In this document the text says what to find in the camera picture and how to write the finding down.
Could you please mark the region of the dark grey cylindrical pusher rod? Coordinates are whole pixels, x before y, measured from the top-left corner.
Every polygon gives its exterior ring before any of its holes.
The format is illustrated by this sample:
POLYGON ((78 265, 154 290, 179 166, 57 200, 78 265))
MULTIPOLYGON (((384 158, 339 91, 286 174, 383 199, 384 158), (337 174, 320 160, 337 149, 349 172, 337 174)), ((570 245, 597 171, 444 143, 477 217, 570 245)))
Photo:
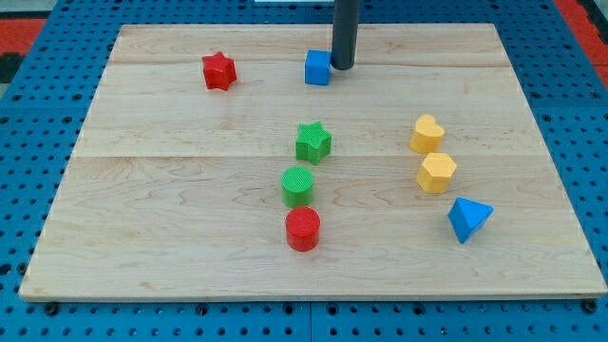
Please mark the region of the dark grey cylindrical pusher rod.
POLYGON ((354 65, 360 0, 335 0, 332 23, 332 66, 348 70, 354 65))

